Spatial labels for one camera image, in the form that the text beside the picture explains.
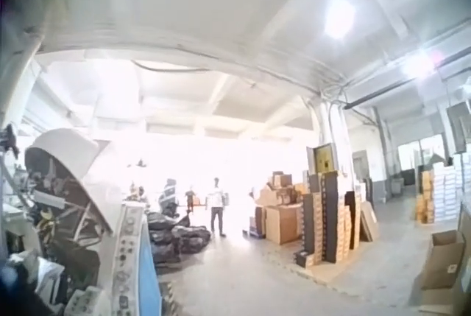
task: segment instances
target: control panel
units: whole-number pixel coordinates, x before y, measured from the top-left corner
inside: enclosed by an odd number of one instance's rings
[[[126,202],[123,205],[113,260],[113,316],[139,316],[139,250],[143,218],[143,204]]]
[[[107,316],[110,314],[110,300],[105,292],[96,287],[85,291],[75,290],[67,303],[64,316]]]

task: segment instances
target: dark pants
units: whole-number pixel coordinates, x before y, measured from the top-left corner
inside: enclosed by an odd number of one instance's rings
[[[193,200],[187,200],[186,206],[187,206],[188,211],[193,212]]]
[[[211,207],[211,231],[214,232],[214,220],[218,217],[219,233],[222,234],[222,207]]]

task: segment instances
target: concrete floor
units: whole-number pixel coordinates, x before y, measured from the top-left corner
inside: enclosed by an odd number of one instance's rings
[[[413,209],[413,199],[376,207],[380,240],[327,285],[293,273],[288,249],[243,238],[235,210],[225,217],[226,239],[215,238],[176,270],[160,270],[160,279],[172,281],[182,316],[423,315],[416,311],[414,282],[430,233],[455,228],[456,222],[418,226],[411,220]],[[207,212],[197,210],[192,223],[207,222]]]

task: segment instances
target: blue panel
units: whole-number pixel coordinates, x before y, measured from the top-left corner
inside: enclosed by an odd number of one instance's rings
[[[139,251],[139,314],[160,316],[162,297],[155,272],[147,224],[143,224],[141,251]]]

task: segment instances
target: ceiling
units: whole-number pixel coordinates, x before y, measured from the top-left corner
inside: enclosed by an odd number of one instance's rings
[[[312,128],[300,96],[360,99],[406,79],[403,67],[419,50],[437,64],[462,53],[438,79],[410,82],[356,109],[376,106],[395,120],[467,78],[453,75],[469,63],[471,0],[343,0],[355,14],[341,39],[325,29],[338,0],[37,1],[16,1],[4,22],[8,40],[22,45],[25,29],[45,30],[36,57],[43,84],[84,126],[145,122],[157,132],[293,138]],[[182,67],[211,71],[145,69]],[[348,122],[355,127],[364,117],[349,111]]]

